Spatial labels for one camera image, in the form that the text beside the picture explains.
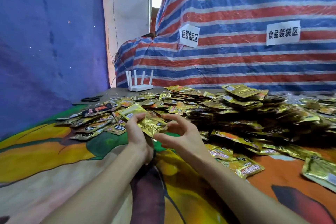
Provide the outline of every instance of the right hand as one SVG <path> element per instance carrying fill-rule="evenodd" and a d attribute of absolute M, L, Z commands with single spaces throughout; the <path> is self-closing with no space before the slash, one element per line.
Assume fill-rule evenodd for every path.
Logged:
<path fill-rule="evenodd" d="M 164 133 L 154 134 L 154 139 L 159 141 L 162 147 L 174 149 L 193 168 L 195 168 L 195 160 L 211 159 L 213 161 L 213 157 L 204 146 L 200 133 L 194 124 L 177 114 L 165 114 L 162 117 L 173 120 L 167 123 L 167 131 L 180 135 L 180 137 L 173 137 Z"/>

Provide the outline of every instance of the red white blue striped tarp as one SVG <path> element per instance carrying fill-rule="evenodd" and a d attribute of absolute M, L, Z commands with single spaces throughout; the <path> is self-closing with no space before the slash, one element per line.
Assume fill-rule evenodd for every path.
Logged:
<path fill-rule="evenodd" d="M 268 24 L 300 20 L 298 43 L 266 46 Z M 179 28 L 200 28 L 197 48 L 179 44 Z M 155 86 L 219 88 L 245 83 L 275 92 L 336 89 L 336 0 L 163 0 L 158 36 L 125 42 L 116 62 L 125 70 L 154 70 Z"/>

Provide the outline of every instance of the wall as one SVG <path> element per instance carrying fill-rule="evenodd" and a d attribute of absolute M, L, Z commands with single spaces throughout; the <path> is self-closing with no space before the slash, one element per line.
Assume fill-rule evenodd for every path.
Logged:
<path fill-rule="evenodd" d="M 102 0 L 0 7 L 0 140 L 108 88 Z"/>
<path fill-rule="evenodd" d="M 111 57 L 124 42 L 149 33 L 148 0 L 103 0 L 110 81 L 115 78 Z"/>

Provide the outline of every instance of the black scissors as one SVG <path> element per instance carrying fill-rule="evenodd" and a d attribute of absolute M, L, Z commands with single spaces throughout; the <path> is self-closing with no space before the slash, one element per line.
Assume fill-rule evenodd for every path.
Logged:
<path fill-rule="evenodd" d="M 92 97 L 92 98 L 83 98 L 81 102 L 98 102 L 103 95 Z"/>

